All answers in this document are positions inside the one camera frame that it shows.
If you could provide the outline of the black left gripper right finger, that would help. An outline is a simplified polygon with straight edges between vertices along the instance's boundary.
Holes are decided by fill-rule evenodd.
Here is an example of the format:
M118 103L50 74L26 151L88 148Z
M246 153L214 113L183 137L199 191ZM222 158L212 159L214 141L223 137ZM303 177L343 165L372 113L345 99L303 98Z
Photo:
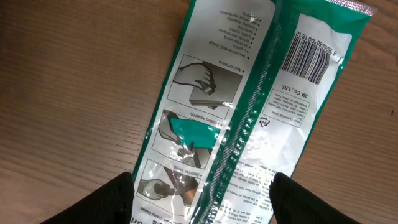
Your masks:
M278 224L359 224L280 172L269 196Z

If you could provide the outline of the green white 3M package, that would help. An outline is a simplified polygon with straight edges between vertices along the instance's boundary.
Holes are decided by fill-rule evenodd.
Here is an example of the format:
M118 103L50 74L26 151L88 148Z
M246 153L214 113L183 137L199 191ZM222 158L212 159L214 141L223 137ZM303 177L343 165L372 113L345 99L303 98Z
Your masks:
M133 171L132 223L270 223L375 8L195 0Z

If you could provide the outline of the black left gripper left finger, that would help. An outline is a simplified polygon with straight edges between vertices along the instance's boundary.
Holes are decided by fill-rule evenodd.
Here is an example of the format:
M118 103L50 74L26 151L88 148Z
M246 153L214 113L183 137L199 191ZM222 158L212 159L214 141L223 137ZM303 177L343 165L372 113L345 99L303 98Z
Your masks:
M133 198L132 174L123 172L42 224L129 224Z

